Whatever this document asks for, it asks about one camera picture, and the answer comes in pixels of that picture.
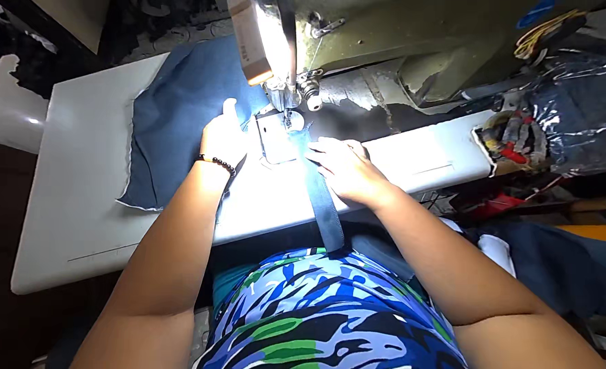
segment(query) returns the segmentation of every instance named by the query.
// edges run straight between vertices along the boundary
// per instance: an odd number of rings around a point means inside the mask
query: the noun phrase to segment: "forearm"
[[[229,173],[216,164],[194,164],[143,237],[106,310],[168,315],[193,308],[212,246],[216,210],[228,178]]]
[[[400,189],[374,209],[423,287],[456,326],[551,313],[524,285]]]

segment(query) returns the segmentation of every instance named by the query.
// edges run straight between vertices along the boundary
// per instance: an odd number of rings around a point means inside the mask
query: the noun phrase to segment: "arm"
[[[536,295],[387,181],[359,142],[320,138],[308,158],[340,196],[371,208],[455,326],[476,368],[606,368]]]
[[[236,167],[246,155],[234,100],[203,132],[200,152]],[[193,306],[212,247],[216,210],[230,174],[196,162],[143,237],[71,368],[183,368]]]

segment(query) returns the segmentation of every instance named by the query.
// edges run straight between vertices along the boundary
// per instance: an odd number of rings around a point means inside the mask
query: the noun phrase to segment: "industrial sewing machine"
[[[398,86],[423,111],[526,84],[511,78],[524,63],[513,56],[517,40],[544,21],[600,3],[230,0],[229,8],[246,78],[263,83],[277,110],[303,101],[319,110],[322,79],[397,60],[390,66]],[[381,98],[377,86],[369,88]]]

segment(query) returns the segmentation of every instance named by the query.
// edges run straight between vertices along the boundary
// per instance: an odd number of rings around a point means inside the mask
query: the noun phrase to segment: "yellow cable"
[[[540,42],[542,37],[560,28],[564,21],[567,21],[570,18],[583,16],[585,14],[587,13],[575,9],[531,29],[524,36],[521,36],[519,41],[517,41],[515,57],[523,60],[530,58],[535,52],[535,47],[537,46],[538,42]]]

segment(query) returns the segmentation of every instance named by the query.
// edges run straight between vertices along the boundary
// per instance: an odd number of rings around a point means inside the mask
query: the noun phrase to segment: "plastic bag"
[[[606,172],[606,56],[561,50],[528,95],[549,141],[552,172]]]

